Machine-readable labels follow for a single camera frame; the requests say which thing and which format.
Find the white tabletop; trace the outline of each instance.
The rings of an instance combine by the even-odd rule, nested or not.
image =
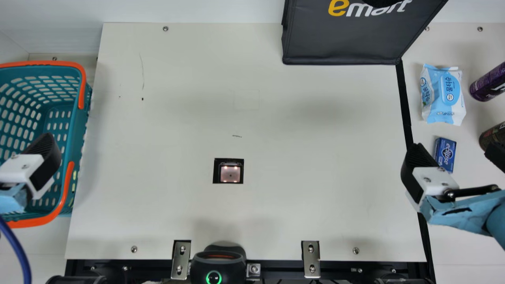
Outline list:
[[[456,141],[452,176],[461,188],[493,183],[505,188],[505,174],[485,158],[478,143],[482,132],[505,121],[505,95],[483,103],[468,93],[473,81],[505,61],[504,46],[505,24],[436,23],[403,57],[414,142],[432,153],[437,137]],[[424,63],[462,69],[467,114],[461,126],[422,120],[419,77]],[[435,264],[505,264],[505,252],[493,238],[444,226],[430,226],[429,231]]]
[[[67,258],[319,240],[322,260],[425,261],[394,66],[283,65],[279,24],[163,26],[104,25]],[[245,159],[244,184],[212,184],[214,158]]]

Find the basket handle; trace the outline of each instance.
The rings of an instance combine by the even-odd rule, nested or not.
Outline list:
[[[86,71],[84,68],[75,62],[70,61],[51,61],[51,60],[35,60],[35,61],[20,61],[20,62],[10,62],[0,64],[0,68],[7,67],[20,67],[20,66],[31,66],[31,65],[52,65],[52,66],[64,66],[64,67],[73,67],[79,72],[81,72],[81,87],[79,89],[79,98],[77,102],[77,107],[80,110],[84,109],[84,95],[86,93]]]
[[[44,217],[38,217],[33,219],[19,220],[19,221],[9,221],[7,225],[10,228],[27,228],[27,227],[36,227],[42,226],[53,221],[56,216],[59,215],[63,207],[65,206],[65,201],[67,200],[68,190],[70,188],[70,181],[72,180],[72,172],[74,171],[74,162],[70,161],[67,165],[67,172],[65,173],[65,183],[63,185],[62,197],[60,198],[60,202],[58,205]]]

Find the bolt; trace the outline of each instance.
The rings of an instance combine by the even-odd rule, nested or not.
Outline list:
[[[255,266],[255,265],[251,265],[251,267],[250,267],[249,269],[250,269],[250,271],[251,271],[252,273],[257,273],[257,272],[258,272],[258,267],[257,267],[257,266]]]

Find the wet wipes package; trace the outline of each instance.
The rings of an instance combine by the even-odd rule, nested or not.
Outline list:
[[[438,69],[425,64],[421,72],[422,116],[427,123],[461,125],[467,111],[458,67]]]

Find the teal laundry basket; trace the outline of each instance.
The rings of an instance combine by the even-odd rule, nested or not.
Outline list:
[[[24,212],[3,214],[11,228],[33,227],[72,212],[91,87],[82,66],[64,61],[0,64],[0,164],[50,132],[62,152],[55,182]]]

